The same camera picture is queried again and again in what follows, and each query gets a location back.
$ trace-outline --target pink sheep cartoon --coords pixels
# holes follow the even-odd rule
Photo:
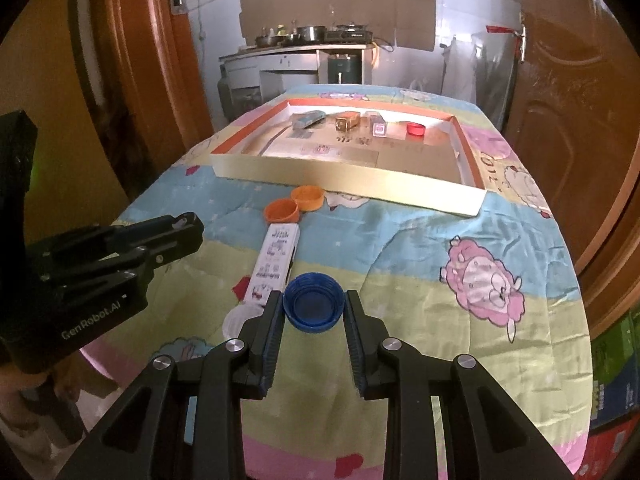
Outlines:
[[[524,314],[522,279],[514,279],[504,263],[474,240],[456,236],[450,244],[449,261],[440,269],[440,281],[447,283],[460,306],[478,319],[507,327],[513,343],[516,323]]]

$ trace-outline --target tablecloth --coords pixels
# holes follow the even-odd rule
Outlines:
[[[154,355],[206,354],[239,303],[267,225],[291,188],[217,178],[209,153],[285,98],[392,102],[454,114],[489,190],[476,218],[330,196],[300,221],[292,276],[319,271],[360,293],[365,311],[423,354],[480,360],[572,472],[590,420],[591,349],[577,279],[552,212],[492,124],[466,102],[404,89],[312,85],[289,91],[195,146],[122,214],[138,222],[197,213],[200,250],[161,267],[146,310],[84,349],[120,384]],[[434,406],[440,466],[444,443]],[[342,324],[309,335],[286,325],[274,385],[243,401],[247,473],[259,480],[382,478],[386,402],[353,386]],[[441,478],[446,473],[441,468]]]

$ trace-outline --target door panel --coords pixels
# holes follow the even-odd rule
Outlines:
[[[601,0],[522,0],[527,27],[505,137],[581,272],[639,171],[640,63]]]

